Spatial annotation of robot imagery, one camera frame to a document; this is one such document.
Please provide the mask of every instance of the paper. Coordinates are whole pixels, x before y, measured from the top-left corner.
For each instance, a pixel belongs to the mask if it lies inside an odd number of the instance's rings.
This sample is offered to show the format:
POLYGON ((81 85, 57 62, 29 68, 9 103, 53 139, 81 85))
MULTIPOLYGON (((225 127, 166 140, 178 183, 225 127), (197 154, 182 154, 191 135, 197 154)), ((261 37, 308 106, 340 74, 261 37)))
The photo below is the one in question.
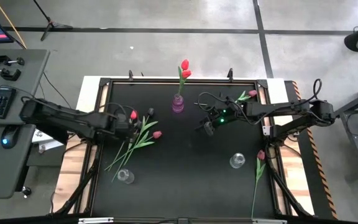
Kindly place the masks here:
POLYGON ((46 140, 52 140, 53 138, 50 137, 49 135, 41 132, 40 130, 36 129, 34 131, 34 134, 32 136, 32 143, 37 143, 37 142, 40 142, 40 141, 46 141, 46 140))
POLYGON ((42 141, 39 143, 39 149, 41 151, 46 151, 48 149, 53 149, 59 146, 62 146, 63 144, 56 141, 56 140, 49 140, 49 141, 42 141))

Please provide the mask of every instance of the pink vase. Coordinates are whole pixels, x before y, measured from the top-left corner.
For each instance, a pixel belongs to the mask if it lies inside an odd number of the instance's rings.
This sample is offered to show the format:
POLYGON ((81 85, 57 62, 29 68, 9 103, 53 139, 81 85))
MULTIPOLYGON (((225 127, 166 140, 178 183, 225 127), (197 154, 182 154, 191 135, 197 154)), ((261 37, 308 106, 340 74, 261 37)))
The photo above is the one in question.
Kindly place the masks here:
POLYGON ((181 113, 185 108, 185 101, 181 95, 178 93, 173 96, 172 100, 172 110, 175 113, 181 113))

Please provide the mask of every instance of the concrete floor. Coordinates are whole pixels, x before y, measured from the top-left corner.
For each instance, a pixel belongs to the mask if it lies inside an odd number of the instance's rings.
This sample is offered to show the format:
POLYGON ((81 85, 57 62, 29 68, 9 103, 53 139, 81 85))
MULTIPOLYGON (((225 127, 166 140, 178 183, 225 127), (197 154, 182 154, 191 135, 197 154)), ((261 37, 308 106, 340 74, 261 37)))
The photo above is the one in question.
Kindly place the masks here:
MULTIPOLYGON (((258 29, 252 0, 39 0, 52 19, 75 27, 258 29)), ((31 0, 0 0, 16 26, 44 26, 31 0)), ((264 29, 352 30, 358 26, 358 0, 260 0, 264 29)), ((0 23, 8 26, 0 13, 0 23)), ((338 109, 357 96, 358 53, 343 44, 344 35, 266 35, 268 58, 259 34, 51 33, 21 32, 30 49, 49 49, 46 72, 72 106, 85 75, 176 76, 188 58, 193 73, 224 77, 267 78, 269 60, 275 78, 294 80, 304 98, 312 95, 316 78, 323 81, 319 98, 338 109)), ((19 47, 16 44, 0 48, 19 47)), ((65 102, 42 80, 48 100, 65 102)), ((328 128, 312 128, 319 155, 341 220, 358 221, 358 181, 345 176, 358 170, 358 155, 340 120, 328 128)), ((34 194, 0 200, 0 218, 44 215, 57 181, 58 169, 30 172, 34 194)))

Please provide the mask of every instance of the computer mouse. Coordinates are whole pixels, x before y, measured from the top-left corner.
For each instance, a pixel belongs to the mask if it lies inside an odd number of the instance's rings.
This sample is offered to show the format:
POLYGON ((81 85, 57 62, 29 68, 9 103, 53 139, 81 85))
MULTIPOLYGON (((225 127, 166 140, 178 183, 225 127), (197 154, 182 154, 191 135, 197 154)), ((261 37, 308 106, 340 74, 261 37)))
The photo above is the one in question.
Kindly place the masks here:
POLYGON ((19 137, 20 125, 7 125, 1 135, 1 145, 4 149, 12 149, 19 137))

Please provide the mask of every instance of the tripod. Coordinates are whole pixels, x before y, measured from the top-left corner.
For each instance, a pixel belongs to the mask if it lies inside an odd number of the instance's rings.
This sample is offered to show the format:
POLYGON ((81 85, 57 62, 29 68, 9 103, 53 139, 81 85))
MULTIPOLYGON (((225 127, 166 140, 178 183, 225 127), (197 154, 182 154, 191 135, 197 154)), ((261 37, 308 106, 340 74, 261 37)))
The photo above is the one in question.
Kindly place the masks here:
POLYGON ((70 30, 73 27, 72 26, 68 26, 65 24, 60 24, 58 22, 54 22, 50 19, 49 16, 46 15, 46 13, 44 12, 44 10, 42 10, 41 6, 38 4, 37 0, 33 0, 34 3, 37 5, 37 7, 40 9, 40 11, 42 12, 42 14, 44 15, 44 17, 47 19, 48 21, 48 26, 45 28, 44 34, 42 34, 41 37, 41 41, 44 41, 45 38, 47 38, 47 34, 49 31, 53 31, 54 29, 64 29, 64 30, 70 30))

